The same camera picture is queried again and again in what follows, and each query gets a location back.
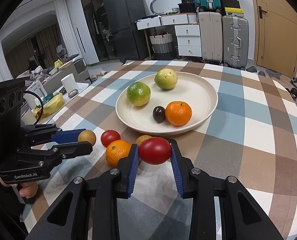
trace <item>yellow bag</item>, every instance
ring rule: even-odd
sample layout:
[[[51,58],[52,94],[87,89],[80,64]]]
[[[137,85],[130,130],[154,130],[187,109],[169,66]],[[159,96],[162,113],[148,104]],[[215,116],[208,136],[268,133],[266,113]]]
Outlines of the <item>yellow bag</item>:
[[[43,106],[42,118],[55,113],[57,110],[61,108],[63,104],[64,104],[63,94],[59,93]],[[36,117],[36,119],[39,117],[40,111],[41,109],[34,109],[34,116]]]
[[[63,62],[61,62],[60,60],[57,60],[54,62],[54,67],[60,67],[63,65]]]

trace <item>red fruit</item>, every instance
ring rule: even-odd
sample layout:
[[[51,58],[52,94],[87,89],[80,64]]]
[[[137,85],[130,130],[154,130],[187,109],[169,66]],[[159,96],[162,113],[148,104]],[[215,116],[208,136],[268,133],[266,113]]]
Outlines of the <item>red fruit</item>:
[[[107,130],[101,135],[101,143],[104,147],[109,146],[109,144],[113,141],[120,140],[121,136],[117,131]]]
[[[139,157],[148,164],[162,164],[172,155],[170,143],[161,137],[146,139],[138,147]]]

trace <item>checkered tablecloth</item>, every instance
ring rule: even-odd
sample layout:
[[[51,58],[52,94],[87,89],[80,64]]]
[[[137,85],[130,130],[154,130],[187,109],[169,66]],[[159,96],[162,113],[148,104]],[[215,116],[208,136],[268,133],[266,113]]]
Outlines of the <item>checkered tablecloth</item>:
[[[39,197],[34,205],[26,206],[23,214],[28,230],[74,177],[91,179],[110,168],[100,142],[105,130],[116,130],[122,139],[135,142],[140,133],[118,119],[116,100],[134,81],[166,67],[204,77],[219,96],[216,110],[201,126],[171,136],[177,140],[182,155],[211,176],[236,176],[284,239],[294,239],[297,235],[297,108],[290,94],[267,77],[184,61],[136,61],[120,66],[99,78],[50,120],[49,123],[54,122],[63,130],[93,130],[98,140],[90,155],[63,160],[48,180],[39,182]],[[217,198],[215,206],[217,236],[221,239]],[[188,239],[191,210],[192,200],[183,200],[177,194],[170,162],[161,165],[142,162],[132,197],[118,201],[121,239]]]

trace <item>camera lens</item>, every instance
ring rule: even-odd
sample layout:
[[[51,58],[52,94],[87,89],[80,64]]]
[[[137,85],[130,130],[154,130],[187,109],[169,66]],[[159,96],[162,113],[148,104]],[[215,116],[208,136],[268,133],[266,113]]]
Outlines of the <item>camera lens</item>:
[[[21,90],[20,92],[18,92],[17,100],[21,101],[22,98],[23,98],[23,91]]]
[[[0,113],[1,114],[4,113],[5,107],[6,107],[6,100],[5,100],[5,98],[3,98],[0,102]]]
[[[16,94],[15,94],[15,92],[13,92],[13,93],[11,93],[10,99],[9,99],[10,108],[13,108],[13,106],[15,104],[15,99],[16,99]]]

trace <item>refrigerator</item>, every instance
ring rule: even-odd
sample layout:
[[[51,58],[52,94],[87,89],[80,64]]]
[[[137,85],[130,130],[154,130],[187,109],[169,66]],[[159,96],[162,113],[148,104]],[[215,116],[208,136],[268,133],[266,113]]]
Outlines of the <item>refrigerator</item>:
[[[146,17],[143,0],[104,0],[104,7],[121,62],[148,57],[144,32],[135,23]]]

